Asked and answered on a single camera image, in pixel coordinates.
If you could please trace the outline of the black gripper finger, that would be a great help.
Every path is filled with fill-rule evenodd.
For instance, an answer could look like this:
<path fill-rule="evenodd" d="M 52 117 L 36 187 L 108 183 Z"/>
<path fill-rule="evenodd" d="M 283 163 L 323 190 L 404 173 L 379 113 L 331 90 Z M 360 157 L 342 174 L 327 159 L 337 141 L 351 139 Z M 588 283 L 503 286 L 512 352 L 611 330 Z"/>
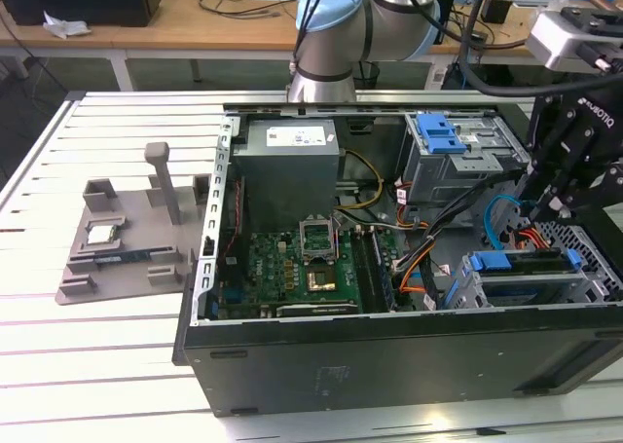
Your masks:
<path fill-rule="evenodd" d="M 582 111 L 584 98 L 540 97 L 532 111 L 531 162 L 523 186 L 525 213 L 531 220 L 556 220 L 568 211 L 568 188 L 592 146 L 592 120 Z"/>
<path fill-rule="evenodd" d="M 622 202 L 622 165 L 611 164 L 592 180 L 573 178 L 560 190 L 552 191 L 547 207 L 568 218 L 579 211 L 603 208 Z"/>

